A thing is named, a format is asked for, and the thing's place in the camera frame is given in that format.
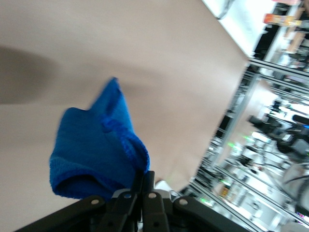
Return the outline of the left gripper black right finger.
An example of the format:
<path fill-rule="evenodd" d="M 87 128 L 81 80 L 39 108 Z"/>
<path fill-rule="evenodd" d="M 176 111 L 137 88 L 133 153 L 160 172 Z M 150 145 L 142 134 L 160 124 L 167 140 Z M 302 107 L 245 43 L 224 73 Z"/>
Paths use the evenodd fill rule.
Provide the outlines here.
<path fill-rule="evenodd" d="M 144 232 L 242 232 L 244 228 L 189 196 L 170 199 L 154 189 L 155 173 L 148 171 L 142 184 Z"/>

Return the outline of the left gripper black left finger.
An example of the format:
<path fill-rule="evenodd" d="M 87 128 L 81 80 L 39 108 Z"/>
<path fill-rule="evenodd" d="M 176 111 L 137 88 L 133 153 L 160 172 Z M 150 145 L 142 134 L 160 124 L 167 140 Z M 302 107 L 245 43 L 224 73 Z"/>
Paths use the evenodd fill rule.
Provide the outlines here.
<path fill-rule="evenodd" d="M 134 207 L 142 187 L 138 171 L 131 188 L 119 189 L 106 202 L 92 195 L 30 223 L 18 232 L 123 232 L 136 231 Z"/>

